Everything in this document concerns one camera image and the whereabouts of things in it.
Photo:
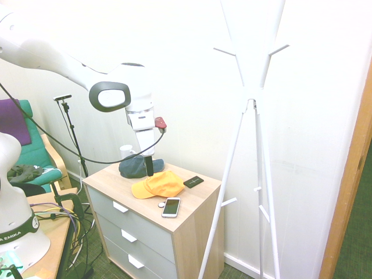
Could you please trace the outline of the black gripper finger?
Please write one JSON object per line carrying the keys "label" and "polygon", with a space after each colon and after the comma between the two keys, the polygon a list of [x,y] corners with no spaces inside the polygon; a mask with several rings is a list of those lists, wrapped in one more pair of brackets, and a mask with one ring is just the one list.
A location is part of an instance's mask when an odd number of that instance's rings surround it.
{"label": "black gripper finger", "polygon": [[151,177],[154,174],[153,170],[153,160],[151,156],[145,156],[144,157],[145,167],[146,167],[146,173],[147,176]]}

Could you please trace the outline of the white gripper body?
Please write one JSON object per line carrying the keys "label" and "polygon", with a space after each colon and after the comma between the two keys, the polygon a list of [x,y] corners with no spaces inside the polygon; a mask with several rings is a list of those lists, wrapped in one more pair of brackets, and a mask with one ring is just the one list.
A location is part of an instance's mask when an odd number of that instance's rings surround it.
{"label": "white gripper body", "polygon": [[144,156],[153,156],[155,148],[155,118],[153,112],[129,113],[128,120],[135,131],[140,151]]}

